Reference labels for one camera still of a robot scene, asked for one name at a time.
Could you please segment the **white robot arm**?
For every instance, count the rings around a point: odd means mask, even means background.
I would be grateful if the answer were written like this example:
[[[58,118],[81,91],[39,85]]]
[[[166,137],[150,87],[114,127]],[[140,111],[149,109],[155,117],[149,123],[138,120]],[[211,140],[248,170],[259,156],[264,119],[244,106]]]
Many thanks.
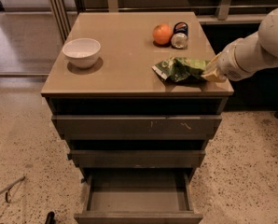
[[[260,23],[258,31],[229,43],[210,61],[202,77],[207,81],[240,81],[257,71],[278,67],[278,8]]]

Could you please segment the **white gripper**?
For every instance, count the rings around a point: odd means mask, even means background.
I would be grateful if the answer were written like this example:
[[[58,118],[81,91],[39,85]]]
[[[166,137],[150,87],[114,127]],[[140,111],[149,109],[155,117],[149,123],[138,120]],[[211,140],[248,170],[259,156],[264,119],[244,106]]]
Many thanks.
[[[224,47],[224,49],[206,65],[205,73],[202,74],[202,78],[210,82],[222,83],[225,82],[226,79],[240,81],[251,77],[253,73],[244,71],[236,61],[235,49],[240,41],[241,38],[238,38]]]

